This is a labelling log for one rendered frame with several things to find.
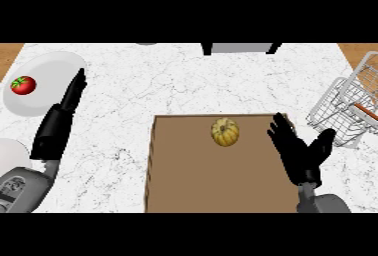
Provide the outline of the red tomato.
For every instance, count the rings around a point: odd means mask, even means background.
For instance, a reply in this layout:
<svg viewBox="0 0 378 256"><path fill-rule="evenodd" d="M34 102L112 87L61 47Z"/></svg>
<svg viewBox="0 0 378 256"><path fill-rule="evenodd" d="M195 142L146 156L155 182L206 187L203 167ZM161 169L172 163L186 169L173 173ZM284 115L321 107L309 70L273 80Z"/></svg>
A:
<svg viewBox="0 0 378 256"><path fill-rule="evenodd" d="M36 80L30 76L18 77L11 84L11 89L18 95L28 95L36 90Z"/></svg>

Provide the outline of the white plate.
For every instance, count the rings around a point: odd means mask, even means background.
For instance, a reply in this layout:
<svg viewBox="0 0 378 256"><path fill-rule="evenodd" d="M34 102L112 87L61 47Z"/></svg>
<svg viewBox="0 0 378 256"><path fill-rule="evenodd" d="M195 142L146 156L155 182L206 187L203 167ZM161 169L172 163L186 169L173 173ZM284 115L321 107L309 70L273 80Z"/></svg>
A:
<svg viewBox="0 0 378 256"><path fill-rule="evenodd" d="M12 73L5 83L3 103L8 110L24 117L43 116L59 103L79 70L86 67L80 55L58 51L40 55ZM36 89L28 95L18 95L11 84L17 78L28 76L36 81Z"/></svg>

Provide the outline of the white round dish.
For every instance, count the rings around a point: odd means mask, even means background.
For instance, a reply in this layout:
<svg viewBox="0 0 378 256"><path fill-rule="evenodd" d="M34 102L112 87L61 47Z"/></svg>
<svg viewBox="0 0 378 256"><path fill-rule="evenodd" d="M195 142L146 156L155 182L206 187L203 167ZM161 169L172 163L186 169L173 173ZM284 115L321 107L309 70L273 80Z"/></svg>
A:
<svg viewBox="0 0 378 256"><path fill-rule="evenodd" d="M8 138L0 138L0 176L15 167L33 167L25 145Z"/></svg>

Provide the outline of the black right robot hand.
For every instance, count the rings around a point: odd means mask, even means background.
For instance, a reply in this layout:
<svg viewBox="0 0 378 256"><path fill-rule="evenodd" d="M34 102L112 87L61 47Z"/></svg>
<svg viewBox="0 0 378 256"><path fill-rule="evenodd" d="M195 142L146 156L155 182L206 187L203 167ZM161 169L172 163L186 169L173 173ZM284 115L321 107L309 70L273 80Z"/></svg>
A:
<svg viewBox="0 0 378 256"><path fill-rule="evenodd" d="M312 144L296 135L290 122L281 113L273 115L273 122L268 135L281 155L281 160L290 181L300 186L310 183L315 187L322 185L321 165L332 152L337 131L325 129Z"/></svg>

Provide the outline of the yellow squash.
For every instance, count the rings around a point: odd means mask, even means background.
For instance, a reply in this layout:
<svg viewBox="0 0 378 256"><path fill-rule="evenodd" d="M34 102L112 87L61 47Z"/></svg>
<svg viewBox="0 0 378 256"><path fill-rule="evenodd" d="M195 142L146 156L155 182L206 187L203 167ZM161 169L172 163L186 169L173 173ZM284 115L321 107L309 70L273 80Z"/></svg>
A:
<svg viewBox="0 0 378 256"><path fill-rule="evenodd" d="M211 137L214 142L229 147L238 142L239 126L231 118L219 118L211 125Z"/></svg>

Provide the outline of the brown tray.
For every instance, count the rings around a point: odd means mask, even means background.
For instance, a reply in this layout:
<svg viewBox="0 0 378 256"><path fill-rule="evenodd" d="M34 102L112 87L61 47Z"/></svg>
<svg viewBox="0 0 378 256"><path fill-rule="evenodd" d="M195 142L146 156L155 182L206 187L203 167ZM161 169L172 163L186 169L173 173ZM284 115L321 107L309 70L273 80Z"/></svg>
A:
<svg viewBox="0 0 378 256"><path fill-rule="evenodd" d="M216 115L160 115L151 131L145 211L293 213L299 196L268 135L270 114L234 115L241 135L223 147Z"/></svg>

